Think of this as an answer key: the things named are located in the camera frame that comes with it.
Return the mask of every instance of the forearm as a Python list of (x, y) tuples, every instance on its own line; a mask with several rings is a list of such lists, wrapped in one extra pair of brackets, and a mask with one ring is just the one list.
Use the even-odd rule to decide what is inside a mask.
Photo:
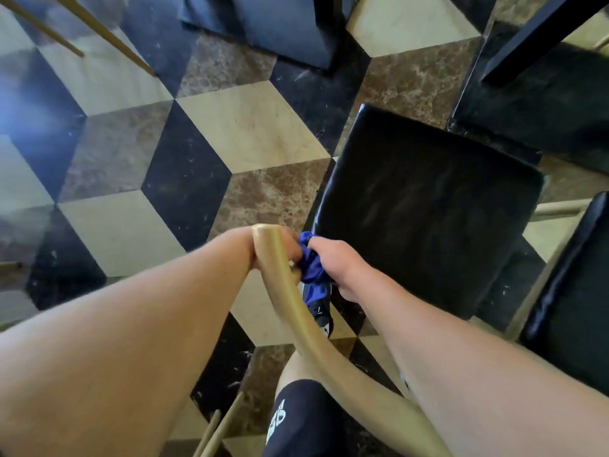
[(349, 287), (457, 457), (605, 455), (607, 398), (370, 267)]
[(7, 457), (158, 452), (252, 253), (249, 230), (233, 230), (0, 335)]

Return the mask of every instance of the marble floor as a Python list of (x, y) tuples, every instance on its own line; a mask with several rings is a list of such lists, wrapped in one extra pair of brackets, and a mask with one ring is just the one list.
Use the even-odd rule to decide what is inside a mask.
[[(147, 75), (61, 6), (19, 0), (82, 51), (0, 9), (0, 327), (197, 248), (230, 228), (297, 231), (361, 103), (444, 128), (489, 21), (545, 0), (360, 0), (330, 73), (184, 29), (180, 0), (80, 0), (151, 65)], [(599, 13), (568, 41), (609, 33)], [(609, 176), (542, 155), (543, 202), (584, 199)], [(532, 223), (479, 315), (501, 328), (566, 222)], [(396, 392), (398, 370), (362, 311), (336, 300), (334, 345)], [(252, 272), (165, 455), (191, 455), (215, 409), (246, 400), (220, 453), (258, 456), (293, 345)], [(394, 455), (345, 418), (352, 455)]]

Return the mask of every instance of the black leather seat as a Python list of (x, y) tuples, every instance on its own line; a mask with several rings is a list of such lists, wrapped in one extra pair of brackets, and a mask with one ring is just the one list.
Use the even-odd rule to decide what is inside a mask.
[(533, 306), (521, 342), (609, 395), (609, 206), (591, 202)]
[(467, 138), (359, 110), (313, 231), (468, 319), (532, 214), (543, 176)]

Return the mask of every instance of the right hand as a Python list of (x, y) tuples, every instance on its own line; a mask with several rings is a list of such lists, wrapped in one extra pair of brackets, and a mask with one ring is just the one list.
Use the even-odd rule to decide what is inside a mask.
[(323, 237), (312, 237), (309, 248), (318, 253), (322, 266), (338, 284), (343, 298), (357, 302), (351, 283), (357, 279), (361, 270), (369, 267), (359, 253), (344, 241), (332, 241)]

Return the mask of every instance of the sneaker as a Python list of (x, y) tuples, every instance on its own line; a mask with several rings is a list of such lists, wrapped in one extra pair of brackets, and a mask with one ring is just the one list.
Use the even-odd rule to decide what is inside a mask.
[[(303, 297), (308, 293), (309, 285), (305, 284), (303, 287)], [(315, 322), (319, 327), (321, 327), (324, 335), (327, 338), (330, 338), (332, 334), (332, 330), (334, 330), (334, 320), (330, 314), (330, 292), (331, 285), (328, 284), (328, 291), (326, 293), (326, 297), (309, 302), (307, 308), (309, 309), (310, 314), (315, 318)]]

